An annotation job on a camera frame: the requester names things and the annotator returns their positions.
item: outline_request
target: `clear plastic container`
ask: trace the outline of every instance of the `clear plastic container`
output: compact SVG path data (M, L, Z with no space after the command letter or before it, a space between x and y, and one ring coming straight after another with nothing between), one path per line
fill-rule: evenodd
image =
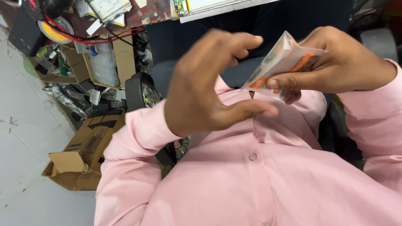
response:
M95 79L98 82L108 85L119 85L119 77L116 71L115 54L111 43L97 45L98 55L89 55Z

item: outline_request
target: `electronic scrap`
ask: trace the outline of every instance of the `electronic scrap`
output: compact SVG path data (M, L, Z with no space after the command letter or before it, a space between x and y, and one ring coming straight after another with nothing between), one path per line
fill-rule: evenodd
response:
M185 16L191 12L189 0L174 0L174 7L178 16Z

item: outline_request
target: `shirt button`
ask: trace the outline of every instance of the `shirt button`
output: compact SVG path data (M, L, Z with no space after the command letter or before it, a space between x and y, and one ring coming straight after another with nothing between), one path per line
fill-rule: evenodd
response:
M254 154L254 153L252 153L252 154L250 155L250 160L251 160L251 161L254 161L254 160L256 160L256 159L257 159L257 155Z

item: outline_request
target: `plastic bag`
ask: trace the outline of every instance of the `plastic bag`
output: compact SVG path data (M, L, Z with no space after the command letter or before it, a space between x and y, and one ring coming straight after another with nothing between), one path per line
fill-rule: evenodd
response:
M285 31L268 55L242 87L242 90L255 91L283 101L285 90L271 90L265 86L268 78L286 72L311 71L326 50L301 47L294 38Z

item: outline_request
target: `fingernail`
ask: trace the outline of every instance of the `fingernail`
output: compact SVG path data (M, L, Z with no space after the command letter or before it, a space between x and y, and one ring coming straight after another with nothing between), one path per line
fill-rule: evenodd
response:
M279 88L278 81L276 81L276 80L270 81L269 84L268 84L268 86L269 86L270 89L277 89L277 88Z

